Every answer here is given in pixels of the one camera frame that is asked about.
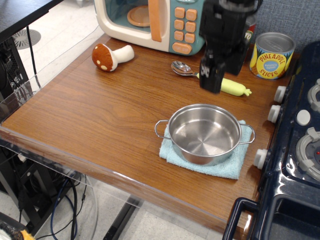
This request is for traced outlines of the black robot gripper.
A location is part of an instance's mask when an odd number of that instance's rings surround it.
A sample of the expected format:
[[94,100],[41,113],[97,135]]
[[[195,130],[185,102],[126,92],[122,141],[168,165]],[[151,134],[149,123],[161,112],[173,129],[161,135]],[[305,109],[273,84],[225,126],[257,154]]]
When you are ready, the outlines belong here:
[[260,0],[205,0],[199,35],[206,49],[199,66],[199,85],[213,94],[219,94],[225,71],[237,76],[251,41],[245,38],[248,16],[255,14]]

